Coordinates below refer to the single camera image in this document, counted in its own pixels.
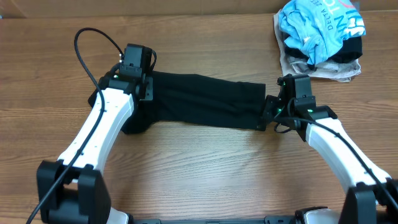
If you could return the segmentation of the black t-shirt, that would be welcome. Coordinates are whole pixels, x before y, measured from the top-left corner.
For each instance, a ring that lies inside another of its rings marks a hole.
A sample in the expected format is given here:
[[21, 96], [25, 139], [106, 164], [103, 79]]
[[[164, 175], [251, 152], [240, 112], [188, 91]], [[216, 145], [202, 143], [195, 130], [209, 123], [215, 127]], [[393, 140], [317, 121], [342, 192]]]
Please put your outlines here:
[[153, 72], [154, 98], [141, 101], [122, 126], [143, 133], [159, 121], [264, 131], [266, 86], [230, 82], [197, 74]]

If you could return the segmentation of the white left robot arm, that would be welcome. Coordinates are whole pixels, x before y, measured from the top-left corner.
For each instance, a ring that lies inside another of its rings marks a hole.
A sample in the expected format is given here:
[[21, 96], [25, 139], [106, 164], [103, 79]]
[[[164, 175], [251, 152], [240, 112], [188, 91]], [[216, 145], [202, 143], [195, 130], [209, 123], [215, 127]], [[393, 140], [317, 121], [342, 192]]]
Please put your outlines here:
[[73, 142], [57, 161], [37, 168], [43, 223], [132, 223], [116, 210], [103, 178], [111, 148], [137, 103], [153, 99], [153, 78], [113, 75], [96, 95], [91, 113]]

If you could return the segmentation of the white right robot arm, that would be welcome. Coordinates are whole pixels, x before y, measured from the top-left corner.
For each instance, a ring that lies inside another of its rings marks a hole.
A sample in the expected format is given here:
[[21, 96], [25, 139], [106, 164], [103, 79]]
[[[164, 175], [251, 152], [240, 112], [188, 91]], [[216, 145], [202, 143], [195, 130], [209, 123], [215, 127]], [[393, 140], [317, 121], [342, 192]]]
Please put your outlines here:
[[292, 223], [397, 223], [397, 181], [366, 157], [329, 106], [317, 106], [312, 96], [268, 95], [262, 120], [296, 131], [321, 155], [345, 191], [340, 212], [301, 209]]

